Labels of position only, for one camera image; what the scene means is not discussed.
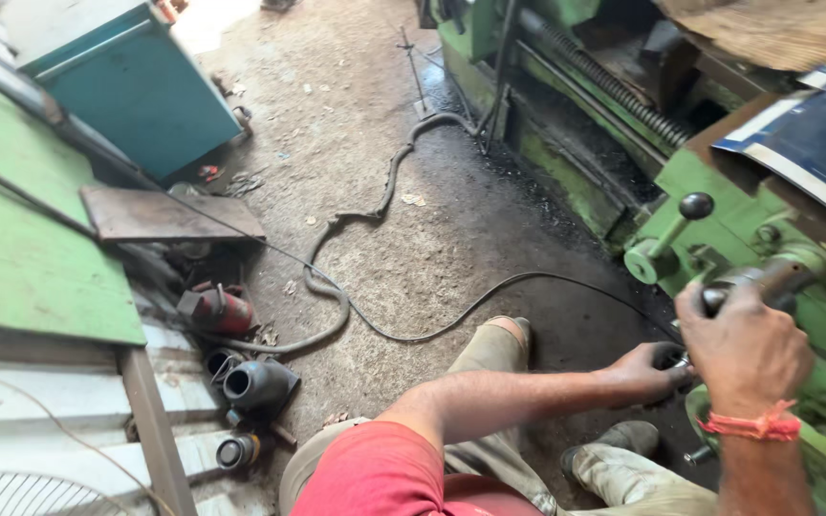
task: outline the khaki pants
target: khaki pants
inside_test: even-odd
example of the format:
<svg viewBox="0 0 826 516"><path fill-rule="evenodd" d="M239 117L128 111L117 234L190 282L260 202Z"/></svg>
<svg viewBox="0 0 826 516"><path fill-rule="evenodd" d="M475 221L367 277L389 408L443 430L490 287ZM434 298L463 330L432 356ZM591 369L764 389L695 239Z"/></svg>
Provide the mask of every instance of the khaki pants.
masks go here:
<svg viewBox="0 0 826 516"><path fill-rule="evenodd" d="M448 373L473 370L527 370L528 350L507 330L484 324ZM285 467L279 510L286 516L317 467L327 446L342 432L370 419L330 425L298 449ZM716 494L684 480L632 451L586 444L576 454L573 472L582 487L608 504L606 509L564 510L518 452L516 429L445 446L445 473L492 476L515 487L546 516L699 516L716 512Z"/></svg>

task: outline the black knob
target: black knob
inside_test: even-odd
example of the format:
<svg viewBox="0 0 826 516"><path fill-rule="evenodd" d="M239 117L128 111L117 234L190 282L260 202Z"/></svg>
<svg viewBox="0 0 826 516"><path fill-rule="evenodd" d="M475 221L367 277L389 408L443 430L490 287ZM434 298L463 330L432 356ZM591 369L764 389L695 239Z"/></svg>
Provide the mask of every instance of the black knob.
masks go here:
<svg viewBox="0 0 826 516"><path fill-rule="evenodd" d="M684 195L681 199L681 206L678 211L687 220L700 220L709 217L716 203L712 200L712 195L703 192L694 192Z"/></svg>

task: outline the oily floor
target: oily floor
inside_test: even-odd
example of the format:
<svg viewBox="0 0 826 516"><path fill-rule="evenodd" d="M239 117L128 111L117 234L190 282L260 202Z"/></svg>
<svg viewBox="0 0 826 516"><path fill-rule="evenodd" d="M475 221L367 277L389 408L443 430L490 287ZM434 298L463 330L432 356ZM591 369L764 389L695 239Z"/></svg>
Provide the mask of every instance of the oily floor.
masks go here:
<svg viewBox="0 0 826 516"><path fill-rule="evenodd" d="M178 28L190 36L183 37L185 44L202 47L195 52L204 51L197 60L208 73L243 86L242 97L229 103L252 112L256 131L252 139L204 157L204 164L223 166L227 177L260 172L263 186L245 200L271 243L304 254L334 212L379 202L388 161L417 121L416 84L406 53L396 48L400 26L423 53L439 44L435 31L418 29L412 0L304 0L285 14L261 12L255 0L192 0L185 11ZM461 112L442 69L414 56L436 108ZM431 56L442 59L442 53ZM426 204L407 205L403 194L421 195ZM672 316L667 298L600 251L581 222L558 208L503 150L481 157L473 140L454 127L419 140L401 166L383 221L350 223L315 263L376 324L402 336L441 327L502 278L531 270L574 276L665 321ZM280 344L319 332L337 315L336 303L304 289L301 267L276 252L260 251L247 276L257 312L273 323ZM298 284L292 294L290 280ZM660 335L611 299L548 279L503 290L458 327L423 344L384 339L353 314L342 332L313 352L283 358L302 386L282 425L304 442L330 414L374 417L405 389L441 375L474 328L496 314L531 320L536 371L606 366ZM557 457L630 418L659 427L660 461L714 487L715 463L690 468L681 460L698 441L679 401L535 423L523 432L522 452L562 505L593 507L593 498L563 480ZM244 478L241 499L274 509L290 454L277 450L261 471Z"/></svg>

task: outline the wooden board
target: wooden board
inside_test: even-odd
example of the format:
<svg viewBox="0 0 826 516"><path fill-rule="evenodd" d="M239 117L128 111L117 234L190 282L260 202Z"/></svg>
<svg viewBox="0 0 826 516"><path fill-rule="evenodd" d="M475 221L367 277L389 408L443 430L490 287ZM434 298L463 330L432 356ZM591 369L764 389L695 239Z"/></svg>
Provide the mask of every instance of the wooden board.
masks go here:
<svg viewBox="0 0 826 516"><path fill-rule="evenodd" d="M95 181L88 161L2 95L0 175L90 225L78 195ZM122 264L2 188L0 328L145 344Z"/></svg>
<svg viewBox="0 0 826 516"><path fill-rule="evenodd" d="M82 199L98 238L104 242L222 241L246 239L234 229L192 211L161 192L86 185ZM264 238L263 228L239 199L189 196L187 204L224 220L250 236Z"/></svg>

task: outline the teal metal cabinet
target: teal metal cabinet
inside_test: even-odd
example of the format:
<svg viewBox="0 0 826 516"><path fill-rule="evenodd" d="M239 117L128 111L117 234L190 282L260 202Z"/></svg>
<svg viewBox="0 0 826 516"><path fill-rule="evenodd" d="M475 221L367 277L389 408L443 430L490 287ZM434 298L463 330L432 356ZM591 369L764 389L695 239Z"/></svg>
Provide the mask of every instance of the teal metal cabinet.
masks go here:
<svg viewBox="0 0 826 516"><path fill-rule="evenodd" d="M18 68L155 178L240 133L217 88L141 0L13 0Z"/></svg>

